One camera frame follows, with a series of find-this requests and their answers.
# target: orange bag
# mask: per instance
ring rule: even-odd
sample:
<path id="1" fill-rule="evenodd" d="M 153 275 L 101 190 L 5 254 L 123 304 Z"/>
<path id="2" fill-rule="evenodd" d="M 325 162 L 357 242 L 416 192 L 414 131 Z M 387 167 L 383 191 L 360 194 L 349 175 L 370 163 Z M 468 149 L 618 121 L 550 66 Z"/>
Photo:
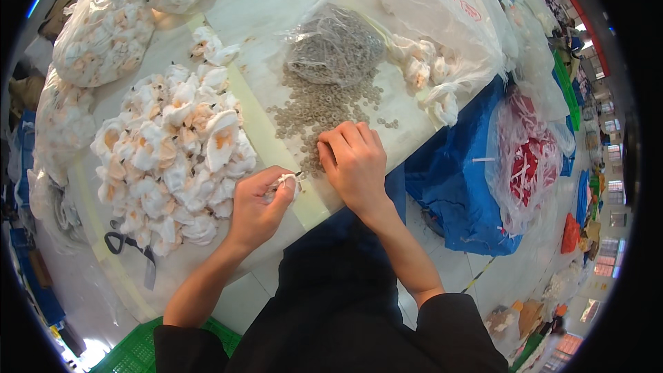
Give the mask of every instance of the orange bag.
<path id="1" fill-rule="evenodd" d="M 561 252 L 568 254 L 576 249 L 580 241 L 580 224 L 576 222 L 574 216 L 570 213 L 566 215 L 566 224 L 564 225 L 564 235 L 561 238 Z"/>

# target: bag of red scraps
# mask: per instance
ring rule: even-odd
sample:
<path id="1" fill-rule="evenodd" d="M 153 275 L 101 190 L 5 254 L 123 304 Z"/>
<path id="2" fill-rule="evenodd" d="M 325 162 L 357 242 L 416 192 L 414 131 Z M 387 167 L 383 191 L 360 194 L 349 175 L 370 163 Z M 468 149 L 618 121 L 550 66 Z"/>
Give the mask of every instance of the bag of red scraps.
<path id="1" fill-rule="evenodd" d="M 561 171 L 561 153 L 554 132 L 536 112 L 533 87 L 512 86 L 491 115 L 485 178 L 500 206 L 504 229 L 524 234 L 552 194 Z"/>

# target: person's right hand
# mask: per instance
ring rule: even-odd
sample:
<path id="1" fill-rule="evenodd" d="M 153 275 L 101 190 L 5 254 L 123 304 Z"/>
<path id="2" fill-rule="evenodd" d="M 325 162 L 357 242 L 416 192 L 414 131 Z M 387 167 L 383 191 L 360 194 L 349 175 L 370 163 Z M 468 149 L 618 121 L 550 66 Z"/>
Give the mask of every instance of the person's right hand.
<path id="1" fill-rule="evenodd" d="M 322 132 L 318 150 L 329 182 L 360 219 L 378 217 L 391 203 L 385 193 L 385 149 L 368 124 L 346 121 Z"/>

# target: forearm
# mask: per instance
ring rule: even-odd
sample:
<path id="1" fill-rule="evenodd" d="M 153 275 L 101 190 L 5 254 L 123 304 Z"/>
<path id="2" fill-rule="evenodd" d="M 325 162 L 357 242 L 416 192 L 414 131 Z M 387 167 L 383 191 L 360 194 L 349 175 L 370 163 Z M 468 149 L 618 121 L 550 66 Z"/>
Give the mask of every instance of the forearm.
<path id="1" fill-rule="evenodd" d="M 226 238 L 173 294 L 164 311 L 164 324 L 201 327 L 219 301 L 228 278 L 249 253 Z"/>
<path id="2" fill-rule="evenodd" d="M 444 293 L 440 275 L 426 251 L 403 224 L 394 204 L 390 200 L 383 203 L 382 213 L 361 219 L 378 236 L 394 273 L 421 307 L 429 298 Z"/>

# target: hand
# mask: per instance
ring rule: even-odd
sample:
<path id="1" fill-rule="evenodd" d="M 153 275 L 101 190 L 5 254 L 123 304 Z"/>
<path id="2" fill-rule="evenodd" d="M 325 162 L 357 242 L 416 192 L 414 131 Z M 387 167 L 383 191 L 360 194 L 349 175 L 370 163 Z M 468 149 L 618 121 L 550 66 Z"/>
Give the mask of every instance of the hand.
<path id="1" fill-rule="evenodd" d="M 365 122 L 346 121 L 322 132 L 318 151 L 329 182 L 361 220 L 378 217 L 391 203 L 385 193 L 385 149 Z"/>
<path id="2" fill-rule="evenodd" d="M 232 221 L 226 240 L 247 249 L 250 253 L 274 236 L 278 225 L 294 197 L 294 179 L 286 179 L 274 194 L 272 203 L 262 196 L 269 186 L 290 170 L 272 166 L 237 181 Z"/>

